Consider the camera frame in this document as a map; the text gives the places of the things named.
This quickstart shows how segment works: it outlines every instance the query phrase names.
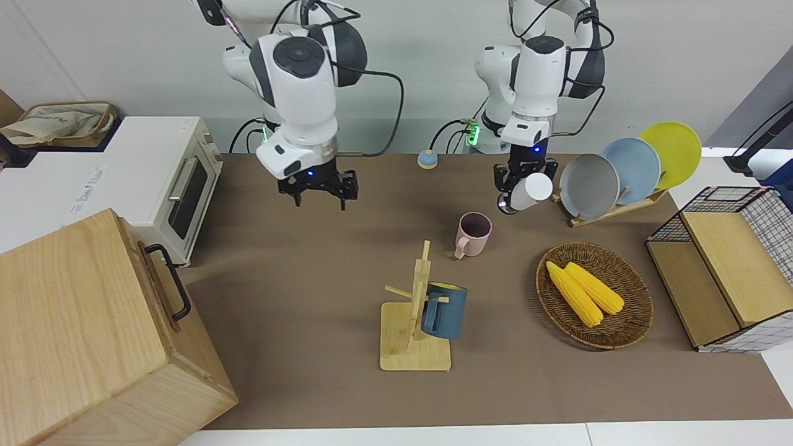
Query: woven tray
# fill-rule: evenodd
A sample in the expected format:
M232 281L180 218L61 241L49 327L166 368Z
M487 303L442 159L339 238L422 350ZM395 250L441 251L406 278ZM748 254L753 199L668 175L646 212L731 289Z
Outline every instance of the woven tray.
M588 328L565 302L548 275L546 262L560 267L578 263L625 300L617 314L603 314L600 324ZM600 246L565 243L551 248L540 260L534 282L542 308L563 332L583 344L613 350L639 342L653 324L653 300L639 274L621 257Z

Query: blue mug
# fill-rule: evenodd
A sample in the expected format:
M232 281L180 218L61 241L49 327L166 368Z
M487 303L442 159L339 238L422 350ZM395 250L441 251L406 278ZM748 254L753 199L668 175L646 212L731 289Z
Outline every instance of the blue mug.
M429 299L424 304L421 331L435 337L456 339L460 336L462 311L468 290L456 285L430 282L427 286Z

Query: yellow corn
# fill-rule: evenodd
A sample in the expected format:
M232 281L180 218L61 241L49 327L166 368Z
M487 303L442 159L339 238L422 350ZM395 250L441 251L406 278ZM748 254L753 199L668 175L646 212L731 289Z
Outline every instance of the yellow corn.
M606 313L617 314L625 306L625 301L619 297L619 294L616 294L605 283L600 282L598 278L580 265L574 262L567 263L565 271L578 282L581 288L584 288L589 297Z
M598 325L603 320L603 313L595 305L587 292L572 278L570 274L561 269L554 262L546 262L550 279L561 292L568 305L573 308L576 315L584 325L589 328Z

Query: oven door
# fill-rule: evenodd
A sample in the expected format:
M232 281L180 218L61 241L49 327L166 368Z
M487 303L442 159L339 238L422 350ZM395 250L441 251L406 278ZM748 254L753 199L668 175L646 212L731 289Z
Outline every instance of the oven door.
M171 206L163 222L167 226L163 228L164 232L173 233L178 238L178 242L174 240L174 245L181 248L185 260L192 252L195 236L201 227L216 181L216 171L197 138L193 136L168 194L167 199Z

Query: white wall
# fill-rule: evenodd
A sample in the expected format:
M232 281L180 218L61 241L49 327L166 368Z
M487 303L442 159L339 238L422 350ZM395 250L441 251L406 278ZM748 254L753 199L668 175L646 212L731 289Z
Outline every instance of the white wall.
M706 145L737 147L743 143L763 121L793 99L793 75L791 74L793 74L793 46L754 87L752 93L746 96L738 108L716 129ZM774 125L777 119L779 117L772 119L764 129ZM754 142L758 136L750 139L747 145ZM780 132L768 143L768 147L793 148L793 125Z
M473 58L514 43L505 0L347 0L370 69L393 71L408 89L398 151L418 152L440 123L470 115L485 96ZM789 0L601 0L617 41L607 50L606 96L587 130L553 152L599 151L658 121L678 120L706 140L790 48ZM567 17L548 31L568 40ZM104 99L126 114L196 114L221 145L259 100L220 63L227 30L204 23L189 0L4 0L0 88L23 107ZM391 79L339 91L343 150L374 150L397 106ZM562 99L557 129L575 129L589 101Z

